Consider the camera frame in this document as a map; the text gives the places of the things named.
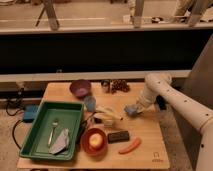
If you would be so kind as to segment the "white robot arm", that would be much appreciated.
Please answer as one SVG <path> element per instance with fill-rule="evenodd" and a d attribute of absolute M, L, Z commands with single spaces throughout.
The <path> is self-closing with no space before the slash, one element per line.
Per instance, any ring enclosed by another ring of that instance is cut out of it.
<path fill-rule="evenodd" d="M 213 110 L 175 90 L 171 82 L 168 73 L 147 74 L 136 105 L 148 108 L 162 96 L 202 135 L 196 171 L 213 171 Z"/>

